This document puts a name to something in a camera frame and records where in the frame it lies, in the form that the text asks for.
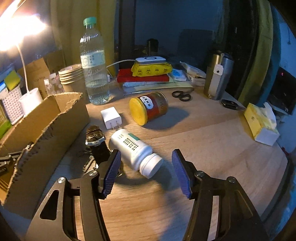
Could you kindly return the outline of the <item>steel thermos cup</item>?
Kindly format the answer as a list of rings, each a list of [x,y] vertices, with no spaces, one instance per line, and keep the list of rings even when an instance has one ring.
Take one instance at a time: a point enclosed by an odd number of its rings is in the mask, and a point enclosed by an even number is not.
[[[212,100],[220,100],[229,82],[234,60],[231,55],[217,51],[207,67],[204,94]]]

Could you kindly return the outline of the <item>white round-logo device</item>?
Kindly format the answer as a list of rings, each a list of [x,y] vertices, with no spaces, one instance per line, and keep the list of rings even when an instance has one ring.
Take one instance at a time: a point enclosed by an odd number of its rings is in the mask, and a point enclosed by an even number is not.
[[[139,65],[150,65],[150,64],[163,64],[166,62],[166,59],[160,56],[146,56],[146,57],[136,58],[135,61]]]

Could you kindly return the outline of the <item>yellow lid brown jar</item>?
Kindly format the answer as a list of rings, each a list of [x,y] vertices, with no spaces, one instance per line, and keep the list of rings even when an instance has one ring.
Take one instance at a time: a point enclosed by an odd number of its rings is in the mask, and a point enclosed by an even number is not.
[[[161,92],[133,97],[129,101],[129,109],[133,120],[140,126],[144,126],[149,121],[165,115],[168,108],[168,101]]]

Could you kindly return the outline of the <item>clear glass jar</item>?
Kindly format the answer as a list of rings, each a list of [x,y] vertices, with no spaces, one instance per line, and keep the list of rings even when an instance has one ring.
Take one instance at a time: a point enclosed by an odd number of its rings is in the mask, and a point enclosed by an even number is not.
[[[60,82],[59,75],[56,73],[50,74],[48,79],[44,79],[44,85],[48,95],[65,92],[63,85]]]

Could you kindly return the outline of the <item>yellow tissue box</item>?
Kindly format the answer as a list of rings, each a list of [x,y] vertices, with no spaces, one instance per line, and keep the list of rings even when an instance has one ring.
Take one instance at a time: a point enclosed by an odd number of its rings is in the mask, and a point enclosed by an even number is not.
[[[273,146],[280,134],[272,107],[265,102],[263,108],[249,103],[244,116],[256,142]]]

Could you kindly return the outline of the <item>olive green curtain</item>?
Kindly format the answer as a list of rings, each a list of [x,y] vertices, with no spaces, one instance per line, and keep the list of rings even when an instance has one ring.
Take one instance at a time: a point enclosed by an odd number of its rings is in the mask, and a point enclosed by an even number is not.
[[[262,107],[275,83],[281,57],[280,23],[269,1],[257,1],[258,27],[255,56],[238,101]]]

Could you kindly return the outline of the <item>clear plastic water bottle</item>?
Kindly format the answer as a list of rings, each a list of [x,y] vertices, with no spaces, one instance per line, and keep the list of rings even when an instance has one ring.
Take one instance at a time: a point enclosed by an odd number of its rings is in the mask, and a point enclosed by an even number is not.
[[[85,31],[80,38],[79,50],[88,99],[94,105],[103,105],[110,101],[111,95],[105,63],[104,42],[96,23],[97,18],[94,16],[83,20]]]

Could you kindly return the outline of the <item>stack of paper cups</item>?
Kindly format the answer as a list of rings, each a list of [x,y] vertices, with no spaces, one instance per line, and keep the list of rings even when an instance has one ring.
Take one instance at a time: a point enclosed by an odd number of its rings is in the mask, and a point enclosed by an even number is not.
[[[87,97],[85,78],[81,64],[74,64],[61,69],[59,72],[60,82],[66,92],[81,92]]]

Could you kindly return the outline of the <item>white desk lamp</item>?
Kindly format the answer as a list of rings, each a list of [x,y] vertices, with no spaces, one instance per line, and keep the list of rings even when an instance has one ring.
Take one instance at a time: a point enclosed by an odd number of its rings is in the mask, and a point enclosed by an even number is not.
[[[6,9],[1,14],[1,51],[5,52],[16,47],[21,58],[25,79],[26,93],[19,99],[23,116],[26,117],[42,102],[38,88],[29,90],[27,70],[20,48],[25,37],[35,36],[46,29],[46,24],[40,20],[40,15],[17,15],[16,11],[25,1],[4,1]]]

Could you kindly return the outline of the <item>yellow wipes pack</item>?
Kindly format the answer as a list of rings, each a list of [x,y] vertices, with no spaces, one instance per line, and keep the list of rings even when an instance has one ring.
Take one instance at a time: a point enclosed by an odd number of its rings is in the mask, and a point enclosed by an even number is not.
[[[171,64],[159,63],[159,64],[147,64],[140,65],[138,63],[134,63],[131,68],[131,72],[133,77],[150,77],[150,76],[159,76],[171,73],[173,67]]]

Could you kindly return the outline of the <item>red book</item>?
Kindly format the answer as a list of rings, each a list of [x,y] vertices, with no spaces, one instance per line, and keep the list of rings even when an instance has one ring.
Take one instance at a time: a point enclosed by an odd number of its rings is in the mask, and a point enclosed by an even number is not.
[[[116,78],[118,83],[126,82],[169,82],[170,78],[167,74],[159,76],[138,77],[133,76],[130,69],[120,69]]]

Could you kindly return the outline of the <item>black monitor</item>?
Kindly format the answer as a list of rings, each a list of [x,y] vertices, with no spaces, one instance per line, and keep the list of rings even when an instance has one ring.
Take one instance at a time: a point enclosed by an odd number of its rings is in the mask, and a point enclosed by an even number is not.
[[[292,115],[295,98],[295,77],[280,67],[267,100],[272,106]]]

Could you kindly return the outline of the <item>yellow green sponge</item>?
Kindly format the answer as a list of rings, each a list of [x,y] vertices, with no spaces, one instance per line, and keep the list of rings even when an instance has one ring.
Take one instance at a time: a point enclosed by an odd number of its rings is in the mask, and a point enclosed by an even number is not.
[[[12,70],[5,78],[4,82],[9,91],[12,91],[15,87],[17,87],[20,84],[21,78],[16,73],[15,70]]]

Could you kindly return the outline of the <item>black handled scissors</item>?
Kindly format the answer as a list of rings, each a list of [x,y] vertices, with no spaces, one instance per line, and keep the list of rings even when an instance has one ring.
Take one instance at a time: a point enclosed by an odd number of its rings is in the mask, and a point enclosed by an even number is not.
[[[177,98],[182,102],[188,102],[192,99],[191,92],[194,91],[194,88],[190,88],[189,90],[182,91],[182,90],[175,90],[171,93],[173,98]]]

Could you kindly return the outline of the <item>white usb charger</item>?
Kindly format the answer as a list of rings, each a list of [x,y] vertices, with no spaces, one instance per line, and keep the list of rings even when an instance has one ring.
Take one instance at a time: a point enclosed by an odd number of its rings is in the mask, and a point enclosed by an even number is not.
[[[115,107],[110,107],[100,111],[107,130],[122,125],[122,119]]]

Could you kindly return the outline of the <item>black car key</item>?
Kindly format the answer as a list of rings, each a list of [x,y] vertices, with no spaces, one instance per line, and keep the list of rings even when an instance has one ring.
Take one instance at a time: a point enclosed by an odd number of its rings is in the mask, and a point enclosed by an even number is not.
[[[227,108],[227,109],[232,109],[232,110],[245,110],[245,107],[239,106],[236,102],[227,100],[227,99],[222,99],[221,104]]]

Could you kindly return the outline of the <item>brown lamp carton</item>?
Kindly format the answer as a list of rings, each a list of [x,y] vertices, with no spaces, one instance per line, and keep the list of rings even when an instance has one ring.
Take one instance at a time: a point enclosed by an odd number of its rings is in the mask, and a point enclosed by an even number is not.
[[[27,74],[27,82],[29,90],[38,88],[42,99],[45,99],[48,94],[46,92],[44,79],[48,79],[50,71],[44,61],[44,58],[37,59],[25,66]]]

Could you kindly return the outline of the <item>white woven basket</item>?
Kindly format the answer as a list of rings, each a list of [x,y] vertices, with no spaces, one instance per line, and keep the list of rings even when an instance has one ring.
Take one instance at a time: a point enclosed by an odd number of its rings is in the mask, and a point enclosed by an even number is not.
[[[19,85],[12,91],[9,91],[7,87],[1,91],[1,101],[12,125],[15,125],[23,117],[23,110],[19,102],[21,97],[22,92]]]

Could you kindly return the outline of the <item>black wrist watch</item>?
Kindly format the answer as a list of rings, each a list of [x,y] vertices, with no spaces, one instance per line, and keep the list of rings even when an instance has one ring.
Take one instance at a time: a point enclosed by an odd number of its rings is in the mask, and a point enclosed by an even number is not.
[[[106,162],[111,155],[105,141],[105,135],[99,126],[92,125],[86,130],[85,144],[90,148],[92,156],[98,166],[102,162]]]

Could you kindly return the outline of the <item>white pill bottle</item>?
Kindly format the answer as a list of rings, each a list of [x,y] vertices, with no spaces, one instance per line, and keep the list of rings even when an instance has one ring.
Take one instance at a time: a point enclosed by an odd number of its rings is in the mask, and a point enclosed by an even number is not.
[[[151,146],[124,128],[112,134],[109,146],[119,150],[125,163],[147,179],[152,178],[163,163],[163,158],[154,153]]]

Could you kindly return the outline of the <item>brown cardboard box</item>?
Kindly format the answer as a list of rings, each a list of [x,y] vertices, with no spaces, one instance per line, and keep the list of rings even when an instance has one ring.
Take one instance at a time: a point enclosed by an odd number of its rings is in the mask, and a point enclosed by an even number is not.
[[[61,159],[89,123],[80,92],[46,97],[1,139],[1,156],[27,153],[1,173],[1,205],[24,218],[32,218],[41,195]]]

